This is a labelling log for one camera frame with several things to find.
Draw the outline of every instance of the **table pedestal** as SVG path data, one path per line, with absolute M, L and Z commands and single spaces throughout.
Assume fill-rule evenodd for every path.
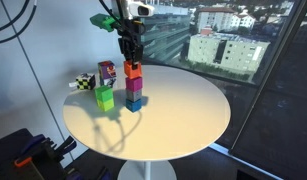
M 176 180 L 175 171 L 169 161 L 126 161 L 118 180 Z

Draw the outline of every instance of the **glass window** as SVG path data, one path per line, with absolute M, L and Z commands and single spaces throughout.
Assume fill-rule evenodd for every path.
M 154 5 L 156 14 L 153 17 L 141 18 L 147 30 L 141 36 L 145 45 L 144 63 L 187 69 L 227 87 L 225 92 L 232 105 L 232 117 L 230 127 L 217 142 L 230 147 L 267 72 L 271 56 L 276 47 L 281 46 L 282 29 L 289 16 L 271 6 L 282 7 L 282 1 L 167 2 L 167 6 L 166 3 Z M 239 8 L 242 5 L 249 11 L 243 12 Z M 267 8 L 254 10 L 254 6 L 259 5 Z M 243 13 L 254 17 L 255 21 L 240 24 Z M 238 25 L 235 25 L 233 15 L 239 18 Z
M 307 28 L 307 14 L 298 29 Z M 307 37 L 297 33 L 233 154 L 284 179 L 307 179 Z

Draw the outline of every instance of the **round white table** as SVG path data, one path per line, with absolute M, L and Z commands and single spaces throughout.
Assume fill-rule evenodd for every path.
M 99 109 L 94 91 L 76 90 L 65 100 L 63 119 L 85 146 L 128 160 L 118 179 L 175 180 L 167 160 L 194 154 L 216 141 L 229 123 L 229 103 L 216 86 L 193 73 L 152 65 L 143 65 L 142 71 L 139 111 L 125 107 L 121 67 L 116 68 L 113 109 Z

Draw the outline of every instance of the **cube stack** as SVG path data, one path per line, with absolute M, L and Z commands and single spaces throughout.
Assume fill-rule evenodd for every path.
M 142 68 L 141 63 L 137 65 L 136 69 L 132 69 L 131 61 L 124 61 L 124 73 L 126 84 L 126 108 L 132 112 L 138 111 L 142 108 Z
M 116 80 L 115 66 L 112 61 L 98 63 L 100 87 L 95 88 L 97 105 L 103 111 L 114 107 L 113 84 Z
M 114 107 L 113 90 L 108 86 L 95 88 L 97 105 L 103 111 L 108 111 Z

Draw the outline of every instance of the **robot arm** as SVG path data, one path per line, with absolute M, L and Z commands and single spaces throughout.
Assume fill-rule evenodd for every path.
M 132 69 L 137 69 L 143 56 L 143 45 L 140 43 L 139 36 L 145 33 L 145 26 L 138 18 L 152 16 L 154 7 L 140 1 L 115 0 L 112 2 L 112 12 L 103 0 L 99 1 L 109 15 L 97 14 L 91 17 L 92 24 L 108 32 L 116 29 L 121 36 L 119 38 L 121 53 L 126 60 L 131 60 Z

